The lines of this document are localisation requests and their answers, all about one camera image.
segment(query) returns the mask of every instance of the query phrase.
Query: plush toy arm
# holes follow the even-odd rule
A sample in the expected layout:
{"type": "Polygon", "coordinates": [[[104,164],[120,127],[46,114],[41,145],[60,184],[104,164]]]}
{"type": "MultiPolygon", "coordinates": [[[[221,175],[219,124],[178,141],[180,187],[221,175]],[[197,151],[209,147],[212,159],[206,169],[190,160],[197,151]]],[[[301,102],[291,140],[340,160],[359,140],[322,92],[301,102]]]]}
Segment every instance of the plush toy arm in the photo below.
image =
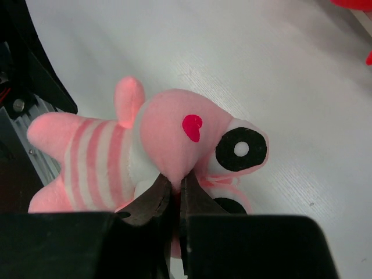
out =
{"type": "Polygon", "coordinates": [[[83,121],[72,113],[46,113],[32,122],[27,138],[36,148],[62,162],[70,140],[83,121]]]}

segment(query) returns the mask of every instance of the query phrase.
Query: stuffed animal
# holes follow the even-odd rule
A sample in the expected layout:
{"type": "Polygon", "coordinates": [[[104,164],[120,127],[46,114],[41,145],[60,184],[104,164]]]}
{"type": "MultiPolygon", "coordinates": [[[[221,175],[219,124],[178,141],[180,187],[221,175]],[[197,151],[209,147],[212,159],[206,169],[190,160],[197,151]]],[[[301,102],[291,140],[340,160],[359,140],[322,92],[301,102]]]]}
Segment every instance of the stuffed animal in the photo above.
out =
{"type": "Polygon", "coordinates": [[[191,171],[212,198],[229,198],[249,212],[237,178],[266,161],[266,135],[211,100],[180,89],[145,102],[142,84],[122,79],[117,120],[46,113],[28,140],[61,164],[60,175],[35,194],[29,212],[115,212],[145,192],[162,173],[180,191],[191,171]]]}

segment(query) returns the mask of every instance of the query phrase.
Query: red object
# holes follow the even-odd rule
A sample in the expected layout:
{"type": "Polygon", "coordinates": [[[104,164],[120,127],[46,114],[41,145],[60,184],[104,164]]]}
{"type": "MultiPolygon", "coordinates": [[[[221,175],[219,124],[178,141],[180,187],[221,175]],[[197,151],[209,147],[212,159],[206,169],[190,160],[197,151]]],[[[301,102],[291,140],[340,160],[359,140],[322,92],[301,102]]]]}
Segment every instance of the red object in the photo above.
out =
{"type": "Polygon", "coordinates": [[[372,51],[370,52],[370,54],[367,57],[366,64],[368,66],[371,66],[372,65],[372,51]]]}
{"type": "Polygon", "coordinates": [[[350,10],[362,10],[365,12],[372,10],[372,0],[331,0],[331,2],[350,10]]]}
{"type": "Polygon", "coordinates": [[[182,128],[186,135],[193,141],[199,142],[200,131],[199,129],[203,125],[203,120],[197,115],[188,115],[182,121],[182,128]]]}
{"type": "Polygon", "coordinates": [[[4,89],[1,93],[0,93],[0,103],[2,103],[2,101],[4,101],[5,97],[9,94],[10,92],[10,88],[8,89],[4,89]]]}

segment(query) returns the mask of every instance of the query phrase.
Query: screw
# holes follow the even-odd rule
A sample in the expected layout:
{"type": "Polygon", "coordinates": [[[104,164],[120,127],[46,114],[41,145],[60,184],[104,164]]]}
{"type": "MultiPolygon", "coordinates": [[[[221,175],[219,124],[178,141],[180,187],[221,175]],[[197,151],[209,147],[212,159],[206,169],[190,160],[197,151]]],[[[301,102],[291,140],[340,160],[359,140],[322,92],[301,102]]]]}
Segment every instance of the screw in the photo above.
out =
{"type": "Polygon", "coordinates": [[[15,112],[22,112],[24,110],[24,100],[16,99],[13,103],[13,109],[15,112]]]}

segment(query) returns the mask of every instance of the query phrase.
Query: white dot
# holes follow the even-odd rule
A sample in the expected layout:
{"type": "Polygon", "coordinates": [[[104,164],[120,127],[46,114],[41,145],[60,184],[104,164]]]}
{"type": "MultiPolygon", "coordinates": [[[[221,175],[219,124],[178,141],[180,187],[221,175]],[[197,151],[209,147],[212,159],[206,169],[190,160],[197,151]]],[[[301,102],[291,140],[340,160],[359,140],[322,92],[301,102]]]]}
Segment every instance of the white dot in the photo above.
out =
{"type": "Polygon", "coordinates": [[[249,151],[249,146],[244,141],[238,142],[236,144],[235,148],[234,148],[234,153],[238,157],[243,157],[243,156],[247,155],[248,151],[249,151]]]}

